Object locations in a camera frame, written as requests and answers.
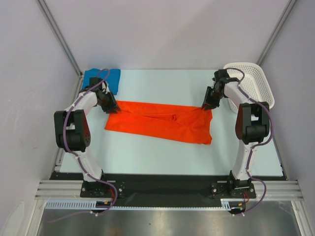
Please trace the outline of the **white plastic basket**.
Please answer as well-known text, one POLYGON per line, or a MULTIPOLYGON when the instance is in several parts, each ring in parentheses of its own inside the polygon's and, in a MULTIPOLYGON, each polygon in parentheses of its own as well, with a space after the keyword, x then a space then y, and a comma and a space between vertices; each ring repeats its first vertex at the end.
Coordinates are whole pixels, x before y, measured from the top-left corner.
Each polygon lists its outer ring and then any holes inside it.
POLYGON ((244 79, 241 81, 241 88, 251 98, 259 102, 267 102, 269 108, 272 109, 275 104, 273 93, 270 89, 267 78, 262 68, 251 62, 233 62, 228 63, 224 67, 230 77, 241 80, 244 73, 244 79))

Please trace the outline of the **right aluminium corner post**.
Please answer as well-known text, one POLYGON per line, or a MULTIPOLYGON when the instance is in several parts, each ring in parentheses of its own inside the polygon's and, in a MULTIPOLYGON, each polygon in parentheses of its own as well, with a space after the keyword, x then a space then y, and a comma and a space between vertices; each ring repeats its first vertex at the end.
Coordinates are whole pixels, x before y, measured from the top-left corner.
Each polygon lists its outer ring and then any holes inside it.
POLYGON ((270 53, 274 43, 276 42, 277 38, 279 37, 283 27, 285 26, 287 20, 290 17, 291 12, 294 10, 298 0, 289 0, 279 18, 277 21, 270 37, 268 38, 256 64, 261 66, 263 62, 265 61, 267 55, 270 53))

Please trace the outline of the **orange t shirt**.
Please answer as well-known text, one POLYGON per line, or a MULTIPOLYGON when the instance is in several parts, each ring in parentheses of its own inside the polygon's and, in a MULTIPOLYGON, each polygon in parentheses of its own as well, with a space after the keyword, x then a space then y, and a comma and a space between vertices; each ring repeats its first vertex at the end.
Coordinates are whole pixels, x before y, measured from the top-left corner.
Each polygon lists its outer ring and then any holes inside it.
POLYGON ((135 135, 209 145, 212 111, 195 106, 118 101, 121 111, 110 114, 105 129, 135 135))

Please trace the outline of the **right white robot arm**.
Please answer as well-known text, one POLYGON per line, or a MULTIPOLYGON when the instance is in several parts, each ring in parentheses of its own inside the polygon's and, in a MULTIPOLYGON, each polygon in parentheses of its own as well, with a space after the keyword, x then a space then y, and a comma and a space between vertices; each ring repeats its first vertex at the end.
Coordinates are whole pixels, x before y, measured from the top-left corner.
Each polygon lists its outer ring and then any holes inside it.
POLYGON ((220 79, 208 86, 203 104, 204 110, 212 110, 220 106, 222 98, 229 98, 238 105, 235 134, 239 147, 234 167, 230 171, 227 192, 232 197, 239 197, 249 188, 251 161, 257 147, 265 145, 266 137, 272 138, 270 132, 270 113, 267 102, 258 102, 251 98, 240 86, 237 79, 220 79))

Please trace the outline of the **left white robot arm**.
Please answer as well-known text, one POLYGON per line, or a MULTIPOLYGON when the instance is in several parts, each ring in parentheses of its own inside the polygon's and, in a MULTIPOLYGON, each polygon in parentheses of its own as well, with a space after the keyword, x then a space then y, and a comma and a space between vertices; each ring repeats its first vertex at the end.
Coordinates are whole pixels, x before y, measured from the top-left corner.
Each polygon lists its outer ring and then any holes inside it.
POLYGON ((88 113, 96 106, 100 106, 106 114, 120 111, 107 82, 88 86, 68 108, 56 111, 54 126, 57 146, 73 157, 84 181, 93 182, 91 191, 103 197, 108 192, 108 184, 101 180, 103 170, 90 151, 92 136, 87 121, 88 113))

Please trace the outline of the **aluminium corner post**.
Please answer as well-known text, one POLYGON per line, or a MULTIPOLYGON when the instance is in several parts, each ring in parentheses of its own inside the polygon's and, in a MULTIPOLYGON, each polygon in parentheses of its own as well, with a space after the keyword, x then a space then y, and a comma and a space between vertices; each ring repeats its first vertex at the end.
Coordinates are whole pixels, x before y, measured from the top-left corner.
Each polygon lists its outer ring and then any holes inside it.
POLYGON ((291 12, 294 10, 298 0, 289 0, 279 18, 277 21, 270 37, 268 38, 256 64, 261 66, 263 62, 265 61, 267 55, 270 53, 274 43, 276 42, 277 38, 279 37, 283 27, 285 26, 287 20, 290 17, 291 12))
POLYGON ((53 34, 55 35, 59 45, 61 46, 61 49, 65 53, 67 59, 69 60, 73 70, 75 71, 76 75, 80 78, 82 76, 82 72, 79 68, 79 65, 55 19, 55 17, 52 14, 52 11, 50 10, 47 2, 45 0, 36 0, 36 3, 38 4, 40 10, 42 11, 44 18, 46 19, 49 27, 51 28, 53 34))

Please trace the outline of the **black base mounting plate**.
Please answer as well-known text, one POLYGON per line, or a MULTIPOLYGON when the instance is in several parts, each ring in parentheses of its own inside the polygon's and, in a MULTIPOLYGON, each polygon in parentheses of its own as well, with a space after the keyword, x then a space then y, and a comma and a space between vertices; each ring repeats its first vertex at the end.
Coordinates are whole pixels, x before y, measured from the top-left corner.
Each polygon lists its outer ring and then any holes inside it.
POLYGON ((109 174, 109 184, 84 181, 81 174, 54 173, 49 179, 57 196, 94 199, 103 206, 204 208, 219 207, 221 200, 258 200, 261 182, 233 188, 227 176, 159 176, 109 174))

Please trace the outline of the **left aluminium corner post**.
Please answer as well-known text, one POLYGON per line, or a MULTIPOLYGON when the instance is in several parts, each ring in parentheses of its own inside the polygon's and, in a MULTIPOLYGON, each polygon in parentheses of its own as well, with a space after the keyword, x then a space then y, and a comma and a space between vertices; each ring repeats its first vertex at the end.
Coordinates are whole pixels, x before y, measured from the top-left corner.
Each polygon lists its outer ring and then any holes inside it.
POLYGON ((80 78, 82 76, 82 72, 79 68, 79 65, 55 19, 55 17, 52 14, 52 11, 50 10, 47 2, 45 0, 36 0, 36 3, 38 4, 40 10, 42 11, 44 18, 46 19, 49 27, 51 28, 53 34, 55 35, 59 45, 61 46, 61 49, 65 53, 67 59, 69 60, 73 70, 75 71, 76 75, 80 78))

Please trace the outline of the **folded blue t shirt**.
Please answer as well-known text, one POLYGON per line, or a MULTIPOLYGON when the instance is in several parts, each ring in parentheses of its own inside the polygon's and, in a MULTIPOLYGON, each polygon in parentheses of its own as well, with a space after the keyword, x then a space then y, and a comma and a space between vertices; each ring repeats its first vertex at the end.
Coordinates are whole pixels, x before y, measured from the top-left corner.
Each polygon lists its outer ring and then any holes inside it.
MULTIPOLYGON (((99 71, 100 71, 99 69, 95 68, 85 71, 82 84, 83 89, 89 85, 90 78, 96 77, 98 75, 99 78, 104 79, 108 74, 107 71, 102 71, 101 73, 99 73, 99 71)), ((114 95, 117 95, 118 93, 120 76, 121 76, 120 69, 111 69, 110 75, 106 79, 106 82, 109 85, 109 89, 112 91, 114 95)))

